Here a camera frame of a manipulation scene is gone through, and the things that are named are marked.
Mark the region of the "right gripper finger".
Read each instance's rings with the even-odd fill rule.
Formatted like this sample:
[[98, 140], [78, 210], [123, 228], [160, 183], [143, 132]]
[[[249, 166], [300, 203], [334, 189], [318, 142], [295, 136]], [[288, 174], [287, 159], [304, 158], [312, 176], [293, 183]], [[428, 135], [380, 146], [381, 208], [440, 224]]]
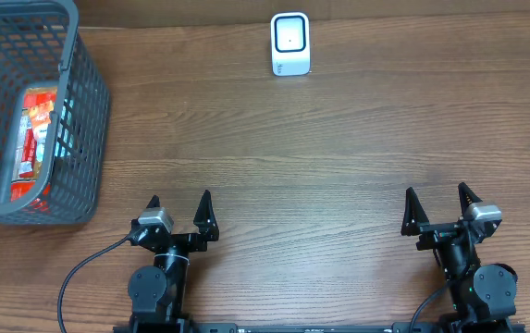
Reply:
[[429, 224], [429, 219], [421, 205], [413, 187], [405, 192], [405, 209], [401, 224], [402, 236], [416, 236], [422, 232], [422, 227]]
[[471, 204], [482, 202], [482, 200], [470, 189], [465, 182], [461, 182], [458, 185], [458, 194], [462, 214], [465, 213]]

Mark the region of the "orange spaghetti packet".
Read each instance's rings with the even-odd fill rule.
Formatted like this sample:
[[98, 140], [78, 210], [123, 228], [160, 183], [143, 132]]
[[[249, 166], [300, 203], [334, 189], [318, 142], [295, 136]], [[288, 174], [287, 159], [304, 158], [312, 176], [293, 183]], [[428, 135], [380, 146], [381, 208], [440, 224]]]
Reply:
[[23, 197], [39, 178], [43, 163], [45, 142], [38, 143], [34, 137], [29, 117], [29, 108], [56, 99], [56, 87], [29, 88], [22, 98], [16, 157], [10, 184], [10, 200]]

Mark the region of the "teal wet wipes pack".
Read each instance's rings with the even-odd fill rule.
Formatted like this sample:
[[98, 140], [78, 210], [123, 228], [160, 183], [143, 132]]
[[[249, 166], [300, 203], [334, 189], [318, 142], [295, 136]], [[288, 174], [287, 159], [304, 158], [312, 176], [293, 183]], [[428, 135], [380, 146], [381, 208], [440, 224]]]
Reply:
[[61, 120], [59, 121], [57, 135], [60, 141], [55, 143], [55, 157], [68, 157], [71, 155], [70, 150], [74, 145], [74, 138], [71, 130], [68, 128], [72, 125], [72, 113], [70, 109], [74, 105], [73, 100], [66, 99], [68, 106], [63, 105]]

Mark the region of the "small orange snack box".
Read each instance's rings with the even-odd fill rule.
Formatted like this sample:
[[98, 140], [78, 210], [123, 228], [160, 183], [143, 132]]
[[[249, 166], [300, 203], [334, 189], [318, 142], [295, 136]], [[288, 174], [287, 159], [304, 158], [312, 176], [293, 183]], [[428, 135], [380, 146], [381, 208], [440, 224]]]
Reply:
[[33, 137], [38, 143], [44, 143], [48, 127], [51, 124], [51, 112], [55, 109], [53, 101], [47, 101], [29, 108], [29, 117]]

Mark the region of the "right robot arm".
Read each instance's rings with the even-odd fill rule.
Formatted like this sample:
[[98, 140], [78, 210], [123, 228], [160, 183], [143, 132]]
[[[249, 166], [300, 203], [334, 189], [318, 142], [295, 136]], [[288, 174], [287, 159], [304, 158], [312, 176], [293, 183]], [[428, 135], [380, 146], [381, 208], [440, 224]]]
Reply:
[[[523, 332], [513, 325], [518, 275], [509, 265], [482, 265], [475, 246], [493, 236], [502, 222], [501, 210], [480, 199], [470, 187], [458, 185], [461, 215], [454, 222], [432, 224], [413, 188], [405, 194], [401, 235], [416, 236], [416, 249], [430, 250], [444, 273], [444, 286], [415, 310], [406, 332]], [[436, 323], [419, 324], [423, 310], [443, 293], [454, 311]]]

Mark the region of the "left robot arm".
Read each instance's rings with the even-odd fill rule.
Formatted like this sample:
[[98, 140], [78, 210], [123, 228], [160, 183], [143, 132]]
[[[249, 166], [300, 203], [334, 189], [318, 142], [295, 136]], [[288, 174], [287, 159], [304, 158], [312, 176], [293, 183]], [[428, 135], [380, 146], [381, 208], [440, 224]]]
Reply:
[[196, 332], [197, 325], [183, 312], [190, 254], [205, 252], [219, 239], [210, 191], [205, 191], [195, 213], [192, 233], [174, 233], [174, 221], [154, 196], [131, 221], [129, 241], [154, 254], [154, 263], [137, 269], [129, 280], [130, 332]]

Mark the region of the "white barcode scanner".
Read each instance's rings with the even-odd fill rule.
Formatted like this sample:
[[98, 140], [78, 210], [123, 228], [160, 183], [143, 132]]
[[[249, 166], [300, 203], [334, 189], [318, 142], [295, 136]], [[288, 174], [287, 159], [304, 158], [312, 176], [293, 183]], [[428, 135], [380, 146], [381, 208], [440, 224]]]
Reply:
[[310, 21], [306, 14], [276, 14], [270, 20], [270, 39], [274, 75], [301, 76], [310, 72]]

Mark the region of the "grey plastic mesh basket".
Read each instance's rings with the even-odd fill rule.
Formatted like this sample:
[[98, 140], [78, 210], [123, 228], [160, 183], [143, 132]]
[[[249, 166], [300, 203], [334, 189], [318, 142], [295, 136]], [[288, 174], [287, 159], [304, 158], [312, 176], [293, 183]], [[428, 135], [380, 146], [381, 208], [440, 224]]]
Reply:
[[109, 113], [76, 5], [0, 0], [0, 224], [92, 218]]

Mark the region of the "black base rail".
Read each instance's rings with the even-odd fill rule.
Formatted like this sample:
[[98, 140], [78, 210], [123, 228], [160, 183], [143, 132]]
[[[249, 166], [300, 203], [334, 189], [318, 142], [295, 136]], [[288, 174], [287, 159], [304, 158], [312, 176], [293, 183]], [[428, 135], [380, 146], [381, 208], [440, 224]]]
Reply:
[[174, 326], [116, 326], [113, 333], [130, 332], [192, 332], [192, 333], [438, 333], [446, 329], [437, 323], [416, 323], [413, 329], [406, 322], [380, 326], [238, 326], [234, 323], [192, 323]]

